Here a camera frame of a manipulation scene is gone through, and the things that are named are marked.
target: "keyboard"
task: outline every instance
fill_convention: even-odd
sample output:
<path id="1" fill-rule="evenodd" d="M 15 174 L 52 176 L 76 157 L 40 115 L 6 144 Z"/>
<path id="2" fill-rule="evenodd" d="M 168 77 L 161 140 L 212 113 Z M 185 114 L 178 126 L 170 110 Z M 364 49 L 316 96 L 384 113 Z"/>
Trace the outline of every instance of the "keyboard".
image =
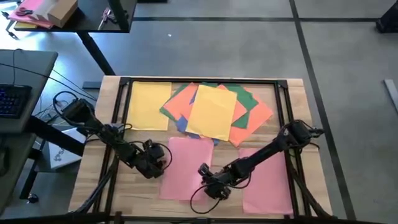
<path id="1" fill-rule="evenodd" d="M 0 118 L 19 118 L 31 91 L 31 86 L 0 84 Z"/>

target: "gray floor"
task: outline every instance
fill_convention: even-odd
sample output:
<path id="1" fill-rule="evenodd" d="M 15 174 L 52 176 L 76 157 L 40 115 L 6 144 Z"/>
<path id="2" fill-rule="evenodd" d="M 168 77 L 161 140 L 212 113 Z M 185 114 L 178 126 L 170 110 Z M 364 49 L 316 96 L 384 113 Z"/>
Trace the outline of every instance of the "gray floor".
<path id="1" fill-rule="evenodd" d="M 300 17 L 345 18 L 379 17 L 394 1 L 295 0 Z M 166 5 L 139 5 L 136 16 L 292 17 L 292 12 L 288 0 L 169 0 Z M 356 216 L 396 223 L 398 114 L 382 80 L 391 78 L 398 84 L 398 34 L 381 35 L 374 26 L 302 22 Z M 75 34 L 16 34 L 21 40 L 3 33 L 0 48 L 56 51 L 55 69 L 77 85 L 102 79 Z M 93 36 L 120 75 L 303 78 L 314 123 L 322 126 L 293 22 L 135 22 L 130 34 Z M 53 82 L 46 86 L 43 106 L 59 89 Z M 344 218 L 325 140 L 320 144 L 333 212 Z M 67 211 L 75 175 L 40 174 L 34 192 L 41 201 L 26 205 L 17 199 L 26 173 L 1 218 Z"/>

